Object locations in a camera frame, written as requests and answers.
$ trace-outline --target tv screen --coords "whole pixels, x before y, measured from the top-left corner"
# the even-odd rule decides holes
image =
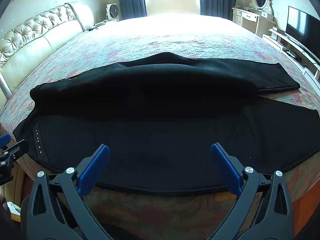
[[[289,6],[285,32],[320,59],[320,20]]]

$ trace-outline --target blue gripper pad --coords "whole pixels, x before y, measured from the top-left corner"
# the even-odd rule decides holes
[[[212,144],[210,155],[214,165],[217,167],[228,190],[239,197],[242,192],[241,177],[223,152],[225,152],[223,148],[220,149],[217,144]]]
[[[96,156],[90,161],[90,163],[78,179],[77,191],[80,196],[88,195],[91,192],[99,176],[101,175],[105,166],[109,162],[109,158],[109,147],[104,145],[96,154]]]
[[[5,134],[3,136],[0,137],[0,148],[2,148],[3,146],[6,146],[8,143],[10,143],[11,141],[11,137],[10,134]]]

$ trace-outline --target headboard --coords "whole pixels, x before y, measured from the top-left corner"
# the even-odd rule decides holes
[[[93,24],[91,9],[71,2],[38,14],[4,34],[0,38],[0,109],[36,67]]]

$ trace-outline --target fan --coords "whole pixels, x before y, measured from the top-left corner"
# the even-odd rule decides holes
[[[119,9],[115,3],[107,4],[107,19],[119,21]]]

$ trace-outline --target bedspread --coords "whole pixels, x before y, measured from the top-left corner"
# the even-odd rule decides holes
[[[163,15],[110,22],[91,32],[81,33],[62,46],[12,94],[1,112],[0,132],[12,135],[18,123],[28,116],[34,107],[29,91],[36,85],[114,62],[135,60],[166,51],[190,58],[280,62],[301,88],[266,97],[320,112],[320,98],[312,86],[286,57],[260,37],[222,18]],[[20,158],[18,163],[31,178],[40,169],[44,170],[27,155]],[[317,153],[285,173],[292,201],[299,199],[318,181],[319,167],[320,153]],[[157,197],[95,187],[85,200],[101,223],[120,226],[142,239],[201,240],[206,239],[227,215],[235,196],[222,192]]]

